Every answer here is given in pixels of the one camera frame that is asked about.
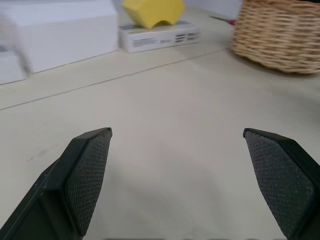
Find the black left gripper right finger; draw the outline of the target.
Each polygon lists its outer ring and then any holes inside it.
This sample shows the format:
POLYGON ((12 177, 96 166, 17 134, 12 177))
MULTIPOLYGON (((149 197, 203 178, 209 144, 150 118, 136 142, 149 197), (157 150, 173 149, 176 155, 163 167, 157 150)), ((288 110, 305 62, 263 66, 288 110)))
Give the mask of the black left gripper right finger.
POLYGON ((320 238, 320 166, 293 139, 243 131, 259 190, 288 240, 320 238))

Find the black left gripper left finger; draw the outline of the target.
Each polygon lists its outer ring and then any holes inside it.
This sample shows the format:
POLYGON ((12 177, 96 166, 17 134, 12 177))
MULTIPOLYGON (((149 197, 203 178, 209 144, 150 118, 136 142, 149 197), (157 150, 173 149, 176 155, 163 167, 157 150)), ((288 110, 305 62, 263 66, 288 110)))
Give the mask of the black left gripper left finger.
POLYGON ((83 239, 101 193, 112 136, 105 127, 73 138, 36 179, 0 229, 0 238, 83 239))

